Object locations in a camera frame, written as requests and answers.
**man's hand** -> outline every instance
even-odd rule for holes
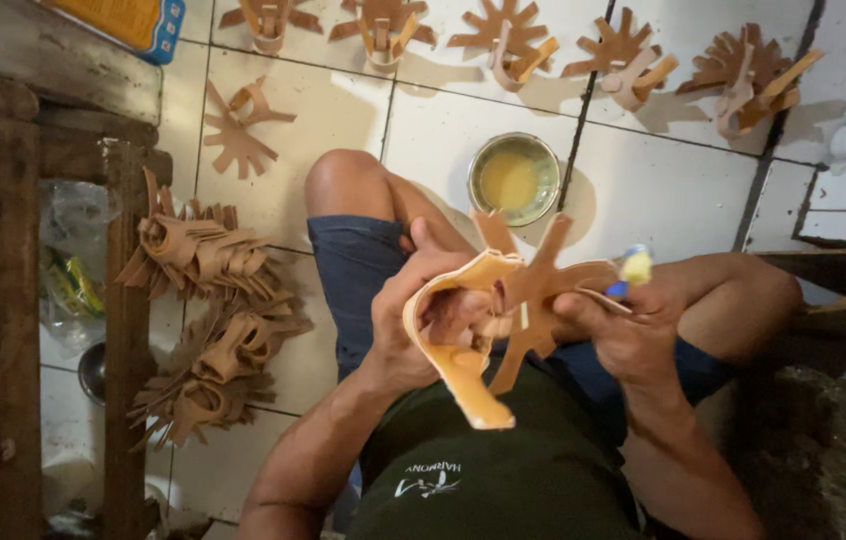
[[[373,299],[373,346],[360,366],[360,369],[372,371],[373,379],[379,382],[383,389],[398,394],[415,388],[429,387],[440,378],[423,351],[419,350],[407,335],[403,327],[403,308],[430,280],[458,270],[472,260],[469,254],[443,249],[430,236],[426,221],[422,217],[413,221],[409,232],[415,251],[403,269],[387,279]],[[453,321],[453,325],[456,325],[460,320],[468,320],[466,313],[483,313],[489,308],[489,301],[482,305],[473,300],[458,298],[463,296],[444,295],[440,296],[439,301],[424,305],[421,324],[432,322],[433,327],[439,327]],[[462,313],[463,318],[443,316],[448,310]],[[433,313],[437,312],[441,313],[438,318],[433,316]],[[434,330],[437,330],[438,334],[445,332],[440,328],[432,328],[430,331]]]
[[[626,301],[633,313],[615,315],[585,295],[568,292],[556,297],[552,309],[593,339],[599,363],[621,383],[672,382],[682,303],[652,283],[630,286]]]

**dark green t-shirt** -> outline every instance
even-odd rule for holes
[[[640,537],[621,457],[584,406],[529,365],[501,400],[513,429],[470,427],[443,382],[394,404],[360,456],[347,538]]]

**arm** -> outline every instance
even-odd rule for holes
[[[686,400],[673,350],[684,299],[633,286],[633,314],[612,315],[576,293],[554,311],[593,337],[600,364],[620,383],[629,436],[623,472],[656,519],[691,538],[760,538],[762,527],[729,465]]]
[[[622,472],[656,519],[690,538],[761,538],[743,486],[704,434],[677,380],[623,384]]]
[[[410,233],[416,252],[373,299],[373,346],[357,370],[293,423],[269,452],[243,504],[239,540],[317,538],[326,510],[387,409],[403,394],[439,379],[407,335],[403,308],[432,278],[459,269],[472,254],[443,251],[422,218],[413,221]],[[485,309],[463,300],[456,295],[428,310],[444,310],[452,302],[462,320],[458,326],[466,328],[469,317]],[[445,324],[433,321],[430,331],[447,334]]]
[[[386,384],[379,353],[287,429],[243,504],[239,539],[315,538],[360,450],[402,393]]]

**man's right hand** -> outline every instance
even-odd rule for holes
[[[631,285],[626,302],[633,313],[616,315],[596,300],[568,292],[556,297],[552,309],[592,338],[599,363],[620,383],[672,383],[677,377],[677,323],[684,306],[652,283]]]

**dirt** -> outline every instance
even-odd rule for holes
[[[740,381],[727,458],[767,538],[846,540],[846,380],[787,367]]]

